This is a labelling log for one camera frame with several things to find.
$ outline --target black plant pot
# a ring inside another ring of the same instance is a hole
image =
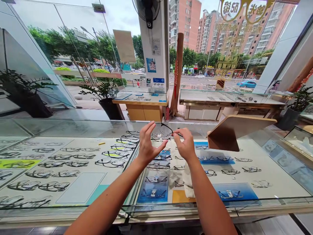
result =
[[[293,127],[297,124],[299,115],[300,112],[288,108],[286,113],[284,114],[282,119],[276,124],[276,126],[283,131],[291,131]]]
[[[112,98],[100,100],[99,104],[109,116],[110,120],[123,120],[122,115],[119,112],[118,104],[112,103]]]
[[[38,94],[30,97],[9,95],[7,98],[20,106],[22,110],[26,111],[33,118],[48,118],[53,115],[44,105]]]

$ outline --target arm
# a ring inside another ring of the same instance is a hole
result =
[[[177,133],[184,137],[183,142],[180,141]],[[187,128],[184,128],[174,131],[173,136],[180,155],[186,160],[190,168],[192,186],[204,233],[237,235],[228,211],[196,156],[192,134]]]
[[[72,223],[65,235],[104,234],[116,219],[137,178],[165,148],[167,140],[158,148],[151,144],[155,123],[150,122],[140,131],[139,154],[130,166]]]

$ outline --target hand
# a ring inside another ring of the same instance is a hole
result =
[[[181,142],[179,138],[181,134],[184,141]],[[173,137],[177,145],[179,154],[188,162],[190,159],[196,158],[195,145],[193,143],[193,136],[187,128],[177,129],[173,132]]]
[[[153,147],[151,143],[151,133],[156,127],[154,121],[145,125],[139,134],[139,154],[138,159],[140,159],[146,166],[150,163],[158,154],[165,148],[167,140],[164,140],[163,143],[158,147]]]

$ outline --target forearm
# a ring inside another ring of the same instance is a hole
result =
[[[124,201],[146,165],[136,158],[131,165],[75,220],[65,235],[103,234],[116,219]]]
[[[197,157],[188,161],[199,218],[205,234],[237,234],[228,211]]]

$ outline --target blue car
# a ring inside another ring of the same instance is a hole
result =
[[[242,81],[242,82],[238,82],[237,85],[239,87],[255,88],[257,84],[252,81]]]

